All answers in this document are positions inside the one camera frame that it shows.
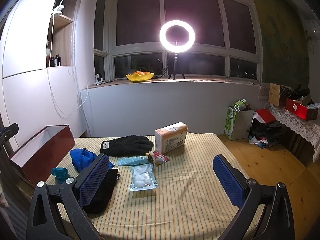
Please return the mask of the wooden wall shelf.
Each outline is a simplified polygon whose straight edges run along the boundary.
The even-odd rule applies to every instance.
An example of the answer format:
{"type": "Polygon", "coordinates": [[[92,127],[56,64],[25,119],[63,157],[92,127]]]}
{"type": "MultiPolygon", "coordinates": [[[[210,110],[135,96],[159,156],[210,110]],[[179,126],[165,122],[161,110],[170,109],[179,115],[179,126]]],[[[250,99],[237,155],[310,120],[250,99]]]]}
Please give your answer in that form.
{"type": "Polygon", "coordinates": [[[71,66],[73,20],[63,14],[51,16],[47,34],[46,66],[54,66],[53,58],[60,57],[59,66],[71,66]]]}

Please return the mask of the red snack packet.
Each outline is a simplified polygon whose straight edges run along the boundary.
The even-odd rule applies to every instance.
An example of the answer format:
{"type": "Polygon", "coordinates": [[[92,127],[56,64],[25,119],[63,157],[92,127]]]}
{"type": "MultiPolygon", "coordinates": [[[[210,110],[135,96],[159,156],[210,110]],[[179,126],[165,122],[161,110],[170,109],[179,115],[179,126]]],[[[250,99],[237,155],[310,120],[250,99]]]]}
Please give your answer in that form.
{"type": "Polygon", "coordinates": [[[154,165],[159,166],[169,161],[169,158],[157,151],[147,154],[148,158],[153,162],[154,165]]]}

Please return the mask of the light blue cream tube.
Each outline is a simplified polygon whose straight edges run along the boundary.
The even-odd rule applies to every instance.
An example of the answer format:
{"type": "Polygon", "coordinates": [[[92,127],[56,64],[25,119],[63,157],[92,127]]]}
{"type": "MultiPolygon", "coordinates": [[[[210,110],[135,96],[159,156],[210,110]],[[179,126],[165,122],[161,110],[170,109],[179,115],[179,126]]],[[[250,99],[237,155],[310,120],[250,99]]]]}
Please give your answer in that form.
{"type": "Polygon", "coordinates": [[[136,165],[144,165],[147,164],[148,156],[134,156],[134,157],[123,157],[119,158],[116,165],[117,166],[136,166],[136,165]]]}

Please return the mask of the yellow fruit bowl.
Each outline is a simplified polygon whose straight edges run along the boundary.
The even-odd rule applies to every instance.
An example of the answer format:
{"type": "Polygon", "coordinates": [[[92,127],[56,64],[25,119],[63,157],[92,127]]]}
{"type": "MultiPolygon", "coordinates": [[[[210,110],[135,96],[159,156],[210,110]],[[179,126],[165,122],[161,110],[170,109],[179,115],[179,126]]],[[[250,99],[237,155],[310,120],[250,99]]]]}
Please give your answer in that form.
{"type": "Polygon", "coordinates": [[[153,78],[154,74],[150,72],[142,72],[142,71],[136,71],[132,74],[127,74],[126,77],[128,80],[132,82],[143,82],[148,81],[153,78]]]}

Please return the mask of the orange white tissue pack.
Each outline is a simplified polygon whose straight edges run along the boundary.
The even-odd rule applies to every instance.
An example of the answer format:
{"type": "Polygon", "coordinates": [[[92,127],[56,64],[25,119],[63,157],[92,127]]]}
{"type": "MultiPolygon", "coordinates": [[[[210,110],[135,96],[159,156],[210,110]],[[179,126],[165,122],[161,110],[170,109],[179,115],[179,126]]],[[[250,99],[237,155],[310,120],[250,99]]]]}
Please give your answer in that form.
{"type": "Polygon", "coordinates": [[[178,122],[155,130],[155,150],[160,154],[172,151],[185,143],[188,125],[178,122]]]}

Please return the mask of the red storage box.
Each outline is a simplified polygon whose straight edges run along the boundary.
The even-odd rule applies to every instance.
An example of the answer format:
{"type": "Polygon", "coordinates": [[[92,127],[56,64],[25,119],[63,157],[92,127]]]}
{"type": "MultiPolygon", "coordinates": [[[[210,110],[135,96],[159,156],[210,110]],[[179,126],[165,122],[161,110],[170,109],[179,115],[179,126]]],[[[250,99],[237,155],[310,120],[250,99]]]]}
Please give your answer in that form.
{"type": "Polygon", "coordinates": [[[309,109],[289,98],[286,99],[285,109],[305,121],[316,120],[318,116],[318,109],[309,109]]]}

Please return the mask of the cotton balls plastic bag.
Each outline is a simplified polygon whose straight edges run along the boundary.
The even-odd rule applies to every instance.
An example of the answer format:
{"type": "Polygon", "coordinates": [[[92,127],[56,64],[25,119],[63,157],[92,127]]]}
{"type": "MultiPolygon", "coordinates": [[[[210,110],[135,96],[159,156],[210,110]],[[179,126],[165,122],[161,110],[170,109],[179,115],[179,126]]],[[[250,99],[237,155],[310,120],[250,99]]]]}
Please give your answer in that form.
{"type": "Polygon", "coordinates": [[[146,191],[158,188],[158,183],[153,175],[153,164],[131,166],[131,184],[129,191],[146,191]]]}

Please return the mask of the blue microfiber cloth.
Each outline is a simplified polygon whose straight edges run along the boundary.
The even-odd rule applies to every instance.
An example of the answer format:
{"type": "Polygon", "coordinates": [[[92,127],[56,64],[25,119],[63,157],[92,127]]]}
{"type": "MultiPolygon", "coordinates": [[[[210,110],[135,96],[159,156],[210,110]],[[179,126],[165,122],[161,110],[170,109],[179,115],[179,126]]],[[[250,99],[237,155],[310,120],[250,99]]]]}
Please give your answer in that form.
{"type": "Polygon", "coordinates": [[[75,148],[70,151],[72,164],[77,172],[82,172],[86,168],[94,166],[97,159],[104,155],[103,153],[97,155],[86,148],[75,148]]]}

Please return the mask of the green white paper bag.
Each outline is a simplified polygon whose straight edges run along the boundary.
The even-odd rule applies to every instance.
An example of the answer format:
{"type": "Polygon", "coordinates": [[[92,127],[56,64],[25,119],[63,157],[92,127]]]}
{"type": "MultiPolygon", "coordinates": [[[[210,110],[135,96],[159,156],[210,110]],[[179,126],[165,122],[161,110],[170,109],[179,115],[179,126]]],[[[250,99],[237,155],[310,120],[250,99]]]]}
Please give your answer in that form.
{"type": "Polygon", "coordinates": [[[254,111],[246,99],[240,99],[228,107],[224,134],[229,140],[248,137],[254,111]]]}

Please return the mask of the lace table cover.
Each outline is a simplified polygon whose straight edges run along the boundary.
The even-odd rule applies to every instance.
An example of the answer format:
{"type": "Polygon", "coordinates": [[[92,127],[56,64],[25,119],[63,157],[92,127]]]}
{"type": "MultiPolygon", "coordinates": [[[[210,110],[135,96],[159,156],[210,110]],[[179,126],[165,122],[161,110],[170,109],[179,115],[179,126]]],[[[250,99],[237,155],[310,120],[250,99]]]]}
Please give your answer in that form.
{"type": "Polygon", "coordinates": [[[287,109],[274,106],[269,102],[266,103],[266,109],[277,121],[311,143],[314,148],[312,161],[315,163],[319,159],[319,125],[313,121],[305,121],[287,109]]]}

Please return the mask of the teal silicone funnel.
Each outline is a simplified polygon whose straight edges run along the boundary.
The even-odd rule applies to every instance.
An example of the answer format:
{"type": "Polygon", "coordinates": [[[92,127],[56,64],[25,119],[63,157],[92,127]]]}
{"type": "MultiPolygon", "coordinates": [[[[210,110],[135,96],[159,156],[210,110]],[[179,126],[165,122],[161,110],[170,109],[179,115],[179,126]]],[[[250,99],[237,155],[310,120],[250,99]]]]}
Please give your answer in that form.
{"type": "Polygon", "coordinates": [[[67,168],[64,167],[52,168],[51,174],[55,177],[55,181],[57,184],[62,184],[66,181],[67,178],[70,177],[67,168]]]}

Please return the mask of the brown cardboard box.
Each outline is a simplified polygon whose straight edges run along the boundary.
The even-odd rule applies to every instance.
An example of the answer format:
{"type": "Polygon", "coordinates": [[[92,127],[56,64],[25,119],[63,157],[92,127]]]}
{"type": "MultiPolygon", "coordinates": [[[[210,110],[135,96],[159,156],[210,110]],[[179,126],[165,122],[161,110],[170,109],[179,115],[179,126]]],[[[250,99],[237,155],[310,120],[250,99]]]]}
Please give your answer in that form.
{"type": "Polygon", "coordinates": [[[268,101],[274,106],[284,107],[286,99],[290,96],[292,89],[284,85],[270,83],[268,101]]]}

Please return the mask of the dark red cardboard box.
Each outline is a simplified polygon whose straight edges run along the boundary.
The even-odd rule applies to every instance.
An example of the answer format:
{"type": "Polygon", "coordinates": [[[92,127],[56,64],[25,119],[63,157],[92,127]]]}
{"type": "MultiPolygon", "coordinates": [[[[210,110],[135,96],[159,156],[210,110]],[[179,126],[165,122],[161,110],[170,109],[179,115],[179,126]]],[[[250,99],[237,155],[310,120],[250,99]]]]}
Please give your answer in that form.
{"type": "Polygon", "coordinates": [[[75,145],[68,125],[46,126],[20,147],[10,161],[20,177],[32,187],[46,181],[75,145]]]}

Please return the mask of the black tripod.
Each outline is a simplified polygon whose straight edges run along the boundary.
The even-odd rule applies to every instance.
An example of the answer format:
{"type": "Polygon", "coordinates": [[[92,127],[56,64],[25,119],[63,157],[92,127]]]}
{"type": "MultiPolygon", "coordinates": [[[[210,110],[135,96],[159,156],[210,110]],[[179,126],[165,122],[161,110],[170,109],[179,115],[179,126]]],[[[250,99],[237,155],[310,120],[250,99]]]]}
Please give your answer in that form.
{"type": "Polygon", "coordinates": [[[182,72],[182,68],[181,68],[181,66],[179,64],[178,55],[177,54],[175,54],[172,66],[169,68],[168,79],[173,79],[173,80],[176,79],[176,70],[179,70],[180,74],[182,75],[182,78],[185,79],[185,75],[182,72]]]}

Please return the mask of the black fuzzy glove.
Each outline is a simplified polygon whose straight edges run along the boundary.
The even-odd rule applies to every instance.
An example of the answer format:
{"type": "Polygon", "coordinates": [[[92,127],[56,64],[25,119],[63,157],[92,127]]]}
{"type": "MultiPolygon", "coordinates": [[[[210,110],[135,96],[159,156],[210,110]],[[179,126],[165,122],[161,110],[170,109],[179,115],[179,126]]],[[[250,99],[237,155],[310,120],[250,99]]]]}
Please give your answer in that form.
{"type": "Polygon", "coordinates": [[[141,135],[129,135],[113,140],[103,141],[100,153],[109,157],[122,158],[146,155],[153,149],[153,142],[141,135]]]}

